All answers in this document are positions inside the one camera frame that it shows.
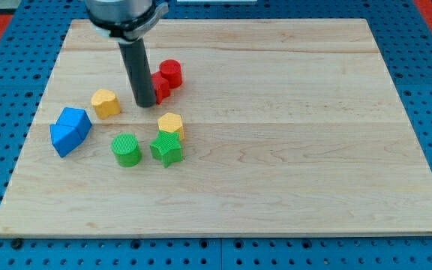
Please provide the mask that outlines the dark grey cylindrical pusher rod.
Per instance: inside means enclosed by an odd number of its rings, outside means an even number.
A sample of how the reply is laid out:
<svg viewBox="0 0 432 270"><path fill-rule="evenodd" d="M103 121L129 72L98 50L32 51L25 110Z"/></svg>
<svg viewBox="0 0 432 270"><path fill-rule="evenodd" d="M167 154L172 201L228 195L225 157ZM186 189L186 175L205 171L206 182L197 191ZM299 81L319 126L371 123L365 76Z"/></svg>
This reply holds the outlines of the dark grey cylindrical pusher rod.
<svg viewBox="0 0 432 270"><path fill-rule="evenodd" d="M118 46L136 105L142 108L154 106L156 94L143 39Z"/></svg>

